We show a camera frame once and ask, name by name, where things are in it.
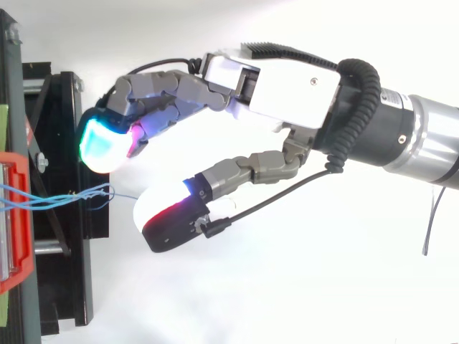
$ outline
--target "blue wire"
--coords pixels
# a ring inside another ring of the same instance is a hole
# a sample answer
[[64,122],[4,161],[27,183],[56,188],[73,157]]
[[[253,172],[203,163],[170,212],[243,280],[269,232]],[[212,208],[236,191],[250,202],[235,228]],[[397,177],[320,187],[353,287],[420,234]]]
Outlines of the blue wire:
[[[104,190],[101,190],[101,188],[104,188],[106,186],[108,186],[109,188],[111,187],[113,189],[113,192],[105,192]],[[33,199],[33,201],[13,202],[8,199],[0,198],[0,202],[10,205],[4,208],[0,208],[0,211],[7,211],[7,210],[14,209],[14,208],[20,208],[20,209],[25,209],[25,210],[48,210],[48,209],[56,208],[58,206],[64,206],[65,204],[69,204],[75,201],[79,201],[80,199],[90,199],[95,196],[110,196],[108,201],[105,202],[102,206],[99,206],[98,208],[95,208],[95,209],[89,209],[89,210],[98,210],[106,206],[115,196],[126,197],[130,199],[135,199],[135,200],[137,199],[136,197],[133,197],[133,196],[116,193],[115,188],[113,188],[110,183],[104,183],[99,186],[94,186],[87,190],[81,191],[80,193],[77,193],[77,194],[51,196],[47,198],[34,196],[34,195],[31,195],[30,193],[23,192],[22,190],[19,190],[19,189],[16,189],[11,186],[4,185],[4,184],[0,184],[0,188],[4,188],[11,192],[23,195],[29,199]],[[41,204],[41,203],[49,203],[49,204],[45,206],[31,206],[33,204]]]

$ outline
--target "blue led light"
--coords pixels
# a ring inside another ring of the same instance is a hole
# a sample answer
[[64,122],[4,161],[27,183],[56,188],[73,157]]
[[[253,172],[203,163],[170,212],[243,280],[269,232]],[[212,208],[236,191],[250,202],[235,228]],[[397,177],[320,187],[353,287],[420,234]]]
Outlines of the blue led light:
[[115,133],[96,119],[87,122],[80,142],[81,160],[97,173],[117,169],[127,158],[132,146],[132,136]]

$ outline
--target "black wire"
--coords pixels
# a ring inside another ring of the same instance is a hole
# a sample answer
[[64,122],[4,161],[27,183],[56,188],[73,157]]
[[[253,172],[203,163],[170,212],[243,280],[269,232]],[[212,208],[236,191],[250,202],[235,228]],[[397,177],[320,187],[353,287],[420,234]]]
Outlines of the black wire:
[[[186,63],[188,65],[188,73],[189,74],[198,74],[199,69],[201,67],[202,59],[163,59],[161,61],[156,61],[152,63],[145,64],[134,70],[131,70],[128,75],[130,74],[137,74],[144,70],[149,70],[153,67],[158,67],[161,65],[167,65],[168,63]],[[108,98],[115,92],[115,86],[112,86],[107,93],[100,99],[98,102],[99,108],[104,108],[107,105]]]
[[328,174],[331,174],[331,172],[330,171],[322,171],[322,172],[313,174],[312,176],[309,176],[307,178],[304,178],[302,181],[299,181],[296,184],[293,184],[292,186],[290,186],[286,190],[281,191],[280,193],[277,193],[276,195],[274,195],[271,198],[268,198],[266,201],[263,201],[263,202],[257,204],[256,206],[253,206],[252,208],[249,208],[249,209],[243,211],[242,213],[239,213],[238,215],[234,215],[233,217],[229,218],[229,220],[231,221],[231,223],[236,222],[237,220],[240,220],[240,219],[242,219],[242,218],[244,218],[244,217],[246,217],[246,216],[248,216],[248,215],[250,215],[252,213],[255,213],[257,210],[260,210],[261,208],[264,208],[265,206],[271,204],[272,202],[275,202],[278,199],[281,199],[282,197],[288,195],[290,192],[295,191],[297,188],[309,183],[310,181],[314,181],[317,178],[326,176]]
[[443,186],[442,191],[440,191],[440,195],[438,195],[437,201],[435,202],[435,205],[432,211],[430,212],[429,226],[427,228],[427,233],[425,235],[424,247],[422,248],[422,254],[424,254],[425,256],[427,256],[427,253],[429,252],[430,232],[432,231],[432,225],[433,225],[433,219],[435,217],[435,212],[437,212],[438,204],[440,203],[440,200],[442,199],[442,196],[445,190],[446,190],[446,187]]

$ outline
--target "black cylindrical joint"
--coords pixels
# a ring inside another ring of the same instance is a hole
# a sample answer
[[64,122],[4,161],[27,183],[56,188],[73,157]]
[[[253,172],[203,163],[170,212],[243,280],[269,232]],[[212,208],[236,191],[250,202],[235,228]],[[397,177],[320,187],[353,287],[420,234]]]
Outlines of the black cylindrical joint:
[[[342,85],[332,111],[319,131],[314,149],[328,153],[339,131],[349,120],[360,91],[353,85]],[[412,108],[404,106],[402,95],[382,90],[381,104],[372,120],[357,138],[349,158],[374,166],[385,166],[395,160],[409,144],[415,123]]]
[[192,195],[201,197],[204,203],[212,201],[212,187],[209,185],[206,177],[202,173],[198,173],[193,178],[184,181],[186,187]]

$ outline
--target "silver metal cylinder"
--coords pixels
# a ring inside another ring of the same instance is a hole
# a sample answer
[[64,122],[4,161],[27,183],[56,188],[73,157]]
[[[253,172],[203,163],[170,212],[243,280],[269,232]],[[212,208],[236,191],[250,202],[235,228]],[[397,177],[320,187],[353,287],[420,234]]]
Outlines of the silver metal cylinder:
[[459,110],[417,95],[410,95],[410,99],[415,114],[410,142],[384,169],[459,188],[459,173],[454,174],[459,161]]
[[56,239],[36,240],[35,254],[58,254],[62,253],[62,247]]
[[24,87],[24,94],[25,95],[35,95],[42,91],[42,87],[44,84],[44,79],[31,79],[31,80],[24,80],[22,85]]

